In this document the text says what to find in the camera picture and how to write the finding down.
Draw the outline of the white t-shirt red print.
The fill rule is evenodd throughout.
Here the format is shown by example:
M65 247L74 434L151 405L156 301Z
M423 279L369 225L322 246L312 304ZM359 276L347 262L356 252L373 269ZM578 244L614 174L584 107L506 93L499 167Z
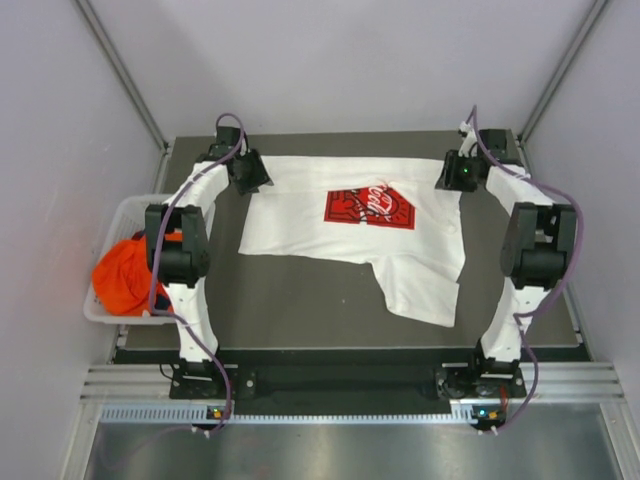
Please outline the white t-shirt red print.
M451 328L466 255L460 193L438 160L268 156L250 200L244 255L368 264L389 312Z

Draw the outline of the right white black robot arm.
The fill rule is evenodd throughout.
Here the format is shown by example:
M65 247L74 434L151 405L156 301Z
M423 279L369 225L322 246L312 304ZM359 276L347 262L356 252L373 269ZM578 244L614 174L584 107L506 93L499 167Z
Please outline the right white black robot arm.
M436 187L471 193L484 188L509 216L500 253L504 286L490 326L468 366L449 367L441 385L487 396L515 384L527 330L538 308L565 277L574 252L578 215L534 185L509 159L503 130L459 127L461 146L447 152Z

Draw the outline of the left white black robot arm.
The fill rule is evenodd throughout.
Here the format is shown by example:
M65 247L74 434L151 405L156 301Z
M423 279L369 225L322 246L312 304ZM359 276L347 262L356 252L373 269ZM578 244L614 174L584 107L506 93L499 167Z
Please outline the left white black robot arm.
M150 312L173 320L178 328L174 380L191 379L205 396L220 394L227 382L216 358L219 342L210 325L205 295L216 199L230 185L245 195L270 182L244 129L218 126L214 143L196 160L176 193L145 210Z

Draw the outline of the orange t-shirt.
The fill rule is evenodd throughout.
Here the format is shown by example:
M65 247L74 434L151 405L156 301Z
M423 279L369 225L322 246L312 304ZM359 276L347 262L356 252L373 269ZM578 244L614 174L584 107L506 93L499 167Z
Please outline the orange t-shirt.
M104 309L115 316L141 317L150 314L151 281L143 231L116 243L92 272L92 285L97 298Z

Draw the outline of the left aluminium corner post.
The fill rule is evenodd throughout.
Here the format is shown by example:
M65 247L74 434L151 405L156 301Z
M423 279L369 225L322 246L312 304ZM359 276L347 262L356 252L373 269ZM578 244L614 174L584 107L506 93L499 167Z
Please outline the left aluminium corner post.
M115 43L112 41L107 29L99 18L99 15L91 1L73 0L72 4L86 23L91 35L99 45L105 58L123 88L131 105L144 124L154 144L165 152L169 148L169 141L162 133L158 123L149 110L134 78L119 54Z

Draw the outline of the aluminium corner post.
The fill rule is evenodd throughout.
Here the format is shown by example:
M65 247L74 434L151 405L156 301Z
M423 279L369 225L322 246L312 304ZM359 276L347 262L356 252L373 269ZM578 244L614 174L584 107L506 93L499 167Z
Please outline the aluminium corner post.
M609 0L593 0L589 2L586 12L580 19L575 31L569 37L569 41L562 50L549 79L527 116L524 126L516 136L520 145L524 145L535 132L536 127L610 5L611 1Z
M119 54L115 43L112 41L107 29L99 18L99 15L91 1L73 0L72 4L86 23L91 35L99 45L105 58L123 88L131 105L144 124L154 144L165 152L169 148L169 141L162 133L158 123L149 110L134 78Z

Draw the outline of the right aluminium corner post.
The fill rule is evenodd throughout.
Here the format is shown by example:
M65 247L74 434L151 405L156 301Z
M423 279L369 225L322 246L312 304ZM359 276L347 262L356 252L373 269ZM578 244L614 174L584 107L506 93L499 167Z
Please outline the right aluminium corner post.
M610 5L611 1L609 0L593 0L589 2L586 12L580 19L575 31L569 37L569 41L562 50L549 79L527 116L524 126L516 136L520 145L524 145L535 132L536 127Z

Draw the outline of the aluminium frame rail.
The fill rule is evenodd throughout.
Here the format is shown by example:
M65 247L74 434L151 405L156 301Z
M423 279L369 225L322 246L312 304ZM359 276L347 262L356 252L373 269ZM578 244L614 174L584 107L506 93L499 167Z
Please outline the aluminium frame rail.
M89 368L83 400L163 401L172 382L156 365L97 365ZM542 362L532 400L538 403L623 402L614 367L600 362Z

